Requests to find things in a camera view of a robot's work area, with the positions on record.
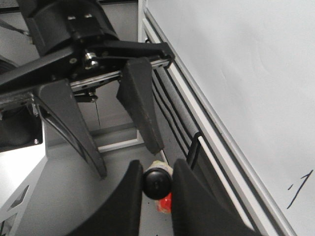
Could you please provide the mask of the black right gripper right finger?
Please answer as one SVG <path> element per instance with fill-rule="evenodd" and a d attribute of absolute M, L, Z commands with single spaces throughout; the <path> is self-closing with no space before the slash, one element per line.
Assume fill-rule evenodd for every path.
<path fill-rule="evenodd" d="M 225 210 L 183 159 L 173 168 L 172 225 L 175 236 L 257 236 Z"/>

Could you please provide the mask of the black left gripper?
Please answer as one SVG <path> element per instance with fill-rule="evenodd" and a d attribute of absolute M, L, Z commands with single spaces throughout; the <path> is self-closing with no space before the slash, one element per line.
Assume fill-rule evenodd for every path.
<path fill-rule="evenodd" d="M 43 56 L 0 77 L 0 115 L 35 106 L 85 160 L 100 179 L 107 176 L 103 158 L 90 135 L 75 94 L 118 79 L 116 98 L 139 130 L 152 154 L 163 148 L 154 108 L 155 67 L 168 66 L 174 54 L 167 43 L 109 41 L 69 46 Z"/>

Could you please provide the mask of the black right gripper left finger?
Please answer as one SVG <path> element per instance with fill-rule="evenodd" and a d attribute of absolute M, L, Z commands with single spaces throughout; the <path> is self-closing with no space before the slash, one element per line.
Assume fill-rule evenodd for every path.
<path fill-rule="evenodd" d="M 142 204 L 143 167 L 130 162 L 128 169 L 110 197 L 70 236 L 137 236 Z"/>

